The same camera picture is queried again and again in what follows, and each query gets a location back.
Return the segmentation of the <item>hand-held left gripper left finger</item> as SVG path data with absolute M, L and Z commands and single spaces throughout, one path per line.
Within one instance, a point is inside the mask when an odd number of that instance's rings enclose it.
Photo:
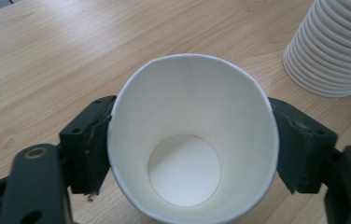
M 110 168 L 107 127 L 115 95 L 96 99 L 60 131 L 65 183 L 74 194 L 97 195 Z

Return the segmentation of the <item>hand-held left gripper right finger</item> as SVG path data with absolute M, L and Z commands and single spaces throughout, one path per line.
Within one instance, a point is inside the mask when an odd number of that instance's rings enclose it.
M 291 193 L 318 193 L 337 134 L 284 101 L 269 99 L 279 133 L 277 172 Z

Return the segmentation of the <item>stack of white paper cups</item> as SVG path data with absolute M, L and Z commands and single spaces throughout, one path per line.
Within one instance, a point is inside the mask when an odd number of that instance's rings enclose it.
M 309 92 L 351 95 L 351 0 L 315 0 L 285 50 L 283 65 Z

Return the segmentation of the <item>white paper cup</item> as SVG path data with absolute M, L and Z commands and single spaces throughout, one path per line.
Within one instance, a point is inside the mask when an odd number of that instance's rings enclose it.
M 274 112 L 257 81 L 232 63 L 202 54 L 151 61 L 127 81 L 111 116 L 113 175 L 160 222 L 232 222 L 272 184 Z

